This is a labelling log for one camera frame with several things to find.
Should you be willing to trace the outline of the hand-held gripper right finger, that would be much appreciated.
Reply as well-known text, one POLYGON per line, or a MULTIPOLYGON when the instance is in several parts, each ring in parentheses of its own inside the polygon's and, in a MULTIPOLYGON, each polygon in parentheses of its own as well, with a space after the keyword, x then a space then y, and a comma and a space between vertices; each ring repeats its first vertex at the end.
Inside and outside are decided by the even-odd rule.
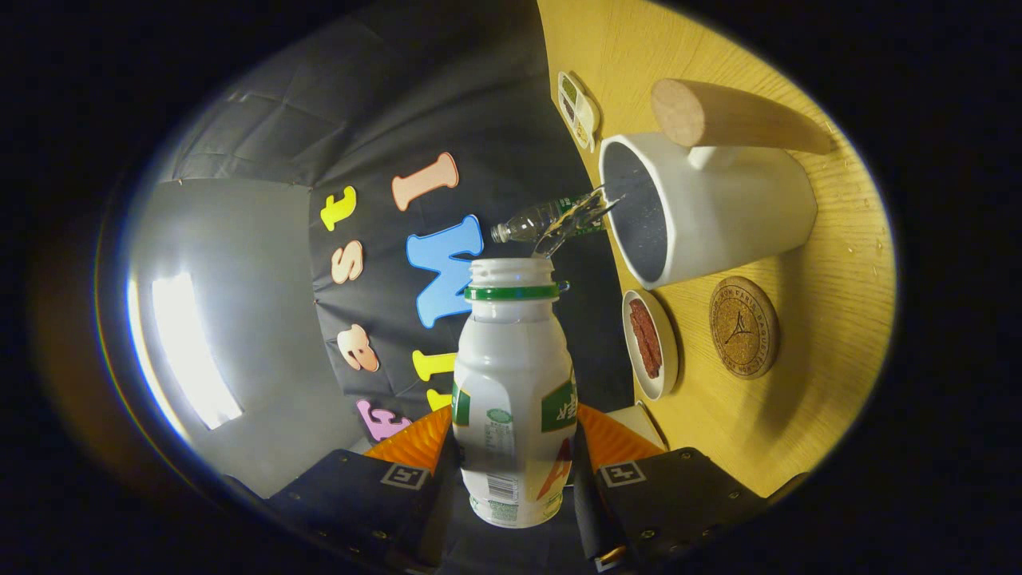
POLYGON ((770 505, 693 447, 667 450, 577 409, 574 510, 600 573, 664 573, 770 505))

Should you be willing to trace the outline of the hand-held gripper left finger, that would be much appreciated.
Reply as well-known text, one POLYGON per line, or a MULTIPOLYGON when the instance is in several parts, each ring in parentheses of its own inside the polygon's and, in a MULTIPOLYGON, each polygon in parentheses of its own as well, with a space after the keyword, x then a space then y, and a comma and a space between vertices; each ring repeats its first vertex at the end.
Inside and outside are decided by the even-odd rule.
POLYGON ((376 571, 437 571, 457 473, 452 415, 431 412, 365 454, 325 456, 267 500, 271 515, 376 571))

